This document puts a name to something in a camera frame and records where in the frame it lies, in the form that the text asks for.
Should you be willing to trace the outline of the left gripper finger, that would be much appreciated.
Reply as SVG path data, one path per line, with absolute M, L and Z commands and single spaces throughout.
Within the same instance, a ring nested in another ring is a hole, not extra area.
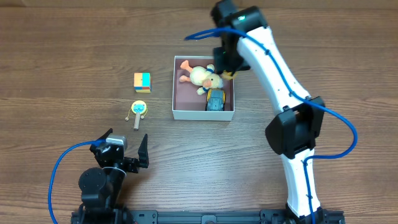
M 113 129 L 109 128 L 102 136 L 100 136 L 93 144 L 90 146 L 90 151 L 95 152 L 96 148 L 103 142 L 105 142 L 106 138 L 113 133 Z
M 149 153 L 148 153 L 148 135 L 145 134 L 141 145 L 138 148 L 139 166 L 141 168 L 148 168 L 149 166 Z

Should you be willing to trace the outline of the plush duck toy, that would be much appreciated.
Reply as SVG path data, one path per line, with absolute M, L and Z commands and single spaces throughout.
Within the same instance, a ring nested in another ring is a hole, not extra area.
M 182 75 L 180 82 L 190 82 L 199 86 L 198 95 L 208 93 L 211 89 L 222 89 L 223 79 L 215 73 L 215 66 L 208 64 L 206 67 L 191 67 L 189 61 L 185 60 L 181 63 L 180 68 L 189 73 L 189 76 Z

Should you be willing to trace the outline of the yellow grey toy truck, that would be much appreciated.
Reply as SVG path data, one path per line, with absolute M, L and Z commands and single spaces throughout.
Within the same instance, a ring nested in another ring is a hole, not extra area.
M 206 111 L 224 111 L 226 93 L 222 89 L 210 89 L 206 95 Z

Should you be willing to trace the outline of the yellow round gear toy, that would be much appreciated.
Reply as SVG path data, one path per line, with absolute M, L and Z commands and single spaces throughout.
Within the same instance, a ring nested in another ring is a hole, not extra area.
M 228 72 L 226 70 L 223 71 L 221 77 L 225 80 L 234 80 L 237 76 L 237 72 Z

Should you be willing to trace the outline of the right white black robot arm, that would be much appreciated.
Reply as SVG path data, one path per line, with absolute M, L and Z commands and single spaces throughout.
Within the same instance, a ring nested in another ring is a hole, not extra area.
M 252 70 L 264 87 L 275 117 L 265 134 L 270 147 L 280 155 L 288 186 L 287 209 L 297 220 L 309 219 L 320 207 L 315 189 L 313 165 L 303 160 L 315 153 L 324 104 L 296 80 L 281 56 L 271 27 L 260 9 L 242 11 L 232 1 L 220 1 L 211 10 L 220 32 L 221 46 L 213 49 L 217 74 Z

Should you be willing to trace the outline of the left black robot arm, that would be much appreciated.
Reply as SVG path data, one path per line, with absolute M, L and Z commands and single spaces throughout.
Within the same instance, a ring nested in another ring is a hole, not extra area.
M 149 166 L 148 135 L 141 141 L 137 158 L 126 157 L 126 149 L 126 138 L 113 134 L 112 129 L 90 144 L 99 166 L 87 169 L 79 178 L 81 205 L 72 213 L 72 224 L 136 222 L 131 211 L 118 204 L 118 198 L 127 173 L 138 173 Z

